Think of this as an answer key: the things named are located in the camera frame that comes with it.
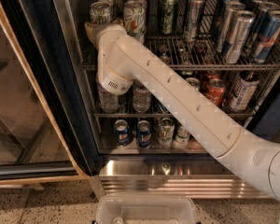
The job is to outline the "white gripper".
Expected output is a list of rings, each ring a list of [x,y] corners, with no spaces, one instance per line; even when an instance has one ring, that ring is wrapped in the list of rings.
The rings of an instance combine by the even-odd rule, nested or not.
[[[87,38],[97,48],[101,48],[101,42],[105,41],[107,44],[115,41],[122,35],[126,35],[123,19],[116,17],[112,23],[98,26],[89,21],[84,23]]]

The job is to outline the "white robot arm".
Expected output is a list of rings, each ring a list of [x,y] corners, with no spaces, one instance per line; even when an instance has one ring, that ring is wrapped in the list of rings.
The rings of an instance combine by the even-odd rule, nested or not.
[[[280,202],[280,144],[239,125],[119,24],[86,22],[98,51],[98,81],[116,95],[138,80],[207,152],[244,180]]]

